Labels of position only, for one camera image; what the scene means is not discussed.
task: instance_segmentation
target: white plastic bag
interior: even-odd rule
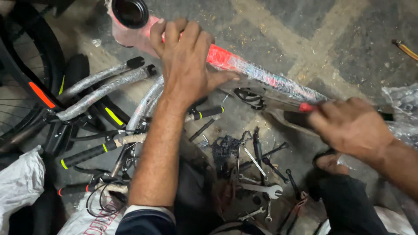
[[[118,211],[114,215],[97,218],[90,215],[86,209],[86,201],[91,193],[87,192],[80,200],[79,210],[71,215],[67,223],[64,224],[58,235],[113,235],[122,220],[125,209]],[[97,190],[89,199],[89,208],[95,215],[106,215],[107,212],[99,211],[100,190]],[[103,192],[102,206],[106,209],[117,209],[120,207],[118,201],[114,200],[107,190]]]
[[[37,146],[0,171],[0,235],[9,233],[10,215],[32,205],[43,193],[45,165],[40,151]]]

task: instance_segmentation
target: orange stripe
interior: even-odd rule
[[[33,82],[29,82],[29,85],[33,91],[39,96],[39,98],[50,108],[55,107],[55,105],[46,97],[43,91]]]

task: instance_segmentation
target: bicycle tire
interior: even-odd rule
[[[16,3],[9,17],[25,29],[25,32],[33,40],[35,47],[40,53],[44,64],[45,74],[49,81],[45,86],[54,94],[58,95],[63,71],[65,67],[64,54],[54,32],[44,18],[39,17],[39,12],[29,3]],[[14,128],[4,133],[0,138],[9,139],[22,131],[25,127],[38,120],[42,115],[42,107],[36,104],[34,108]]]

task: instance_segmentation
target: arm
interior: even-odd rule
[[[309,122],[331,147],[370,165],[418,202],[418,153],[395,139],[372,106],[359,98],[327,102]]]
[[[208,72],[206,57],[214,40],[196,22],[160,19],[151,28],[150,41],[162,60],[164,92],[131,183],[129,205],[170,207],[177,191],[177,152],[187,108],[237,74]]]

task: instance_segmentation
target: black sleeve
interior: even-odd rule
[[[175,235],[176,226],[164,212],[150,209],[132,211],[120,221],[116,235]]]

